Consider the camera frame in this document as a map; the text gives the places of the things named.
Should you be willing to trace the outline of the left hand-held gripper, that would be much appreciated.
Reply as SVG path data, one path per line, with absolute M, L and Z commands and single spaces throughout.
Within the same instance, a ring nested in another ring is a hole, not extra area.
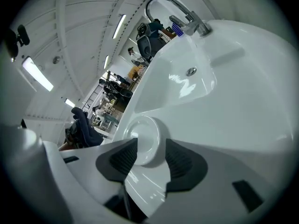
M 76 122 L 65 123 L 65 140 L 72 148 L 83 148 L 84 137 Z

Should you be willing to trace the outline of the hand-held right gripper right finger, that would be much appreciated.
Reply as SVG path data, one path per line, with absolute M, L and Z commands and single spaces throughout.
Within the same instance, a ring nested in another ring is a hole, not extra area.
M 171 179 L 150 224 L 256 224 L 290 179 L 289 165 L 275 154 L 167 139 L 165 160 Z

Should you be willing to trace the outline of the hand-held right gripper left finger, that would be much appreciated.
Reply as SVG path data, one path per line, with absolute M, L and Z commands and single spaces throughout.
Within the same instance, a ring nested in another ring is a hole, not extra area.
M 67 151 L 43 144 L 71 224 L 133 224 L 113 208 L 126 199 L 124 181 L 137 158 L 136 139 Z

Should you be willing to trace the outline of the dark grey cloth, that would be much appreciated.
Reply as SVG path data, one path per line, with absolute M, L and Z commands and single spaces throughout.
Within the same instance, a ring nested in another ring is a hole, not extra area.
M 99 146 L 104 141 L 100 133 L 94 130 L 90 124 L 89 119 L 85 112 L 78 107 L 72 108 L 71 112 L 75 115 L 79 121 L 80 131 L 84 137 L 85 144 L 87 147 Z

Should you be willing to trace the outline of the white plate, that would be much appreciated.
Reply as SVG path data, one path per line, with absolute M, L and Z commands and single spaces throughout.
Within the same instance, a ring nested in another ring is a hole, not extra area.
M 114 141 L 136 138 L 137 159 L 126 180 L 128 195 L 151 217 L 166 200 L 166 184 L 171 180 L 165 160 L 165 137 L 158 119 L 142 114 L 124 114 Z

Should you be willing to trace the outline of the person's left forearm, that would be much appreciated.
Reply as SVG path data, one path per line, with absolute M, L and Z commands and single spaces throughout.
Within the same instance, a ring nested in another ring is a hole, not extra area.
M 65 142 L 61 147 L 58 148 L 59 151 L 73 150 L 75 146 L 72 143 Z

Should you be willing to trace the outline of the white ceramic sink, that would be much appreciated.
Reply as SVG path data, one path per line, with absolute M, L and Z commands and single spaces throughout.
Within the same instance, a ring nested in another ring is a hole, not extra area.
M 275 154 L 296 164 L 299 51 L 264 29 L 211 21 L 211 34 L 175 38 L 152 60 L 124 114 L 160 120 L 171 138 Z M 196 67 L 192 76 L 186 71 Z

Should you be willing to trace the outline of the grey backpack rig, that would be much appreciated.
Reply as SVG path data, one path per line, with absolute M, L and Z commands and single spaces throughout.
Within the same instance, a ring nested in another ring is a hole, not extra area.
M 149 58 L 151 56 L 150 35 L 151 30 L 148 24 L 141 23 L 137 28 L 136 42 L 139 52 L 144 58 Z

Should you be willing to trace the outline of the chrome faucet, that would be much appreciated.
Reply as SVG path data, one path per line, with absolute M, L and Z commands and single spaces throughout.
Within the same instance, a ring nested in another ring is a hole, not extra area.
M 148 0 L 145 5 L 145 16 L 146 18 L 152 22 L 153 17 L 150 13 L 150 6 L 153 2 L 158 0 Z M 208 26 L 197 16 L 194 11 L 190 11 L 187 7 L 181 4 L 177 0 L 166 0 L 177 7 L 180 11 L 185 14 L 185 18 L 189 21 L 189 23 L 184 23 L 178 17 L 171 15 L 169 16 L 169 20 L 177 25 L 186 35 L 192 36 L 195 32 L 198 32 L 200 37 L 204 37 L 209 35 L 212 30 L 208 28 Z

